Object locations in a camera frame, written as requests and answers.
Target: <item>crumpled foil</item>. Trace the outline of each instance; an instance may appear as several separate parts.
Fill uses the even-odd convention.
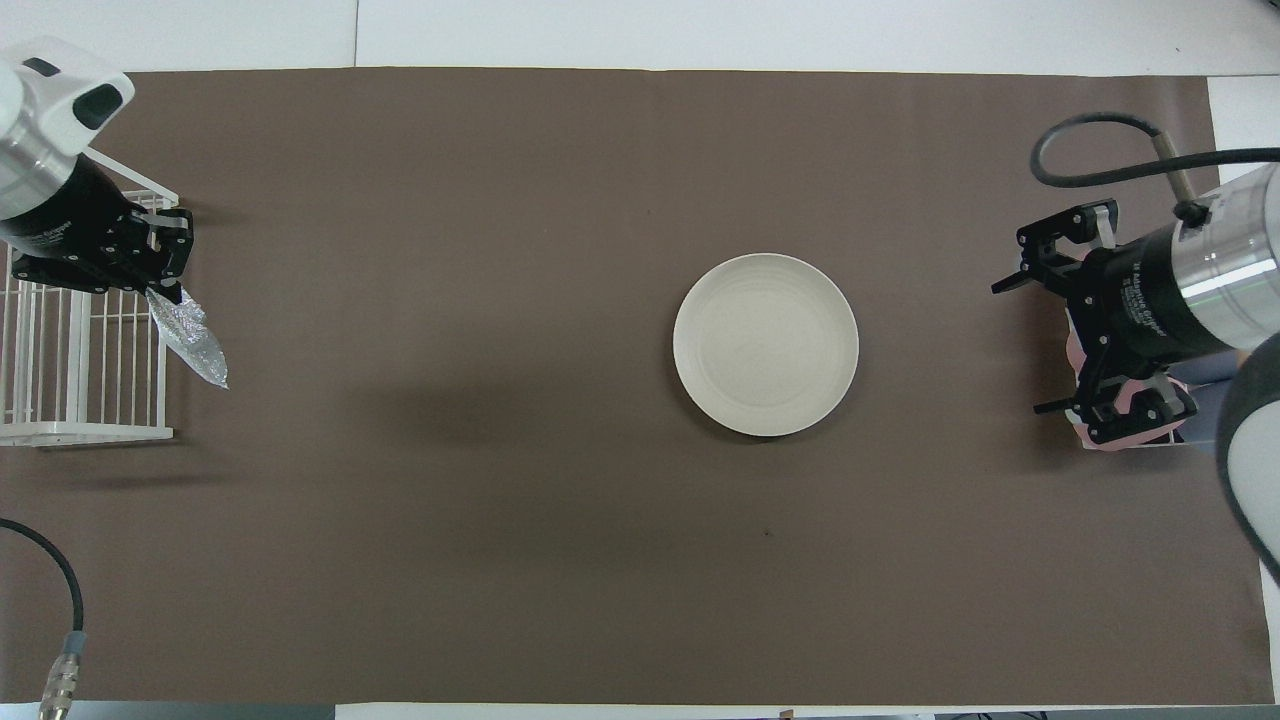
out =
[[[223,355],[223,346],[218,343],[218,338],[205,325],[205,311],[200,304],[192,300],[186,290],[182,291],[182,302],[174,305],[150,288],[147,304],[165,345],[197,375],[227,389],[227,356]]]

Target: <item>pink object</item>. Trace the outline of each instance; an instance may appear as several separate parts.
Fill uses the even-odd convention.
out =
[[[1075,334],[1075,325],[1071,324],[1070,320],[1068,320],[1068,327],[1071,329],[1071,332],[1066,336],[1066,361],[1071,364],[1071,369],[1075,372],[1075,377],[1079,378],[1080,368],[1084,366],[1084,348],[1080,347],[1080,338]],[[1170,378],[1169,382],[1184,389],[1187,388],[1187,386],[1172,378]],[[1120,413],[1128,413],[1130,405],[1133,404],[1133,396],[1137,392],[1142,391],[1143,387],[1144,386],[1138,380],[1126,382],[1120,388],[1120,392],[1116,395],[1116,410],[1119,410]],[[1071,427],[1075,428],[1075,434],[1080,436],[1080,442],[1084,445],[1087,450],[1102,450],[1105,452],[1111,452],[1115,450],[1125,450],[1129,447],[1134,447],[1144,442],[1156,439],[1158,437],[1167,436],[1174,430],[1174,428],[1181,425],[1185,421],[1187,420],[1178,420],[1175,423],[1170,423],[1167,425],[1162,425],[1152,430],[1138,433],[1135,436],[1129,436],[1126,438],[1114,439],[1111,442],[1105,442],[1102,445],[1097,445],[1089,439],[1089,428],[1084,423],[1073,423]]]

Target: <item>brown paper backdrop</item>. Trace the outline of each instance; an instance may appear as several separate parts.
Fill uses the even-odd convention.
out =
[[[1212,145],[1203,79],[343,69],[142,74],[100,146],[182,192],[230,392],[179,439],[5,450],[0,506],[83,579],[82,697],[1270,702],[1258,569],[1194,450],[1079,450],[1014,229],[1160,179],[1037,186],[1132,110]],[[1088,131],[1055,161],[1147,158]],[[1211,170],[1197,176],[1212,187]],[[847,295],[844,404],[756,442],[672,369],[689,287],[778,251]],[[56,573],[0,538],[3,700]]]

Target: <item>white plate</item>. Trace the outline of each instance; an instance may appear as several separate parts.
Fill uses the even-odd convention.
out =
[[[813,265],[762,252],[721,263],[676,315],[676,370],[719,424],[762,437],[799,432],[831,413],[858,368],[858,323]]]

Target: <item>white wire rack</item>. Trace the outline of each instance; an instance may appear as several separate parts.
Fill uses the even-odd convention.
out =
[[[145,187],[125,197],[148,210],[177,196],[100,155]],[[13,278],[0,297],[0,446],[166,439],[165,345],[137,292],[92,295]]]

